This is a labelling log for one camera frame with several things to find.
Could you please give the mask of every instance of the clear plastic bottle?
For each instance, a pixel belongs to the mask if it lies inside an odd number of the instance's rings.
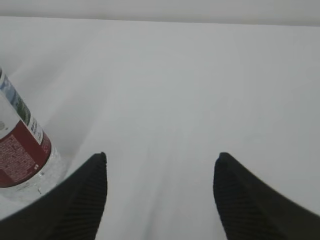
[[[59,184],[67,168],[0,68],[0,195],[33,202]]]

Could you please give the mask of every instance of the white wall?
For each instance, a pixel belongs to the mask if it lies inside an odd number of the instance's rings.
[[[108,155],[98,240],[224,240],[223,151],[320,214],[320,28],[1,17],[0,33],[70,171]]]
[[[1,0],[0,16],[320,26],[318,0]]]

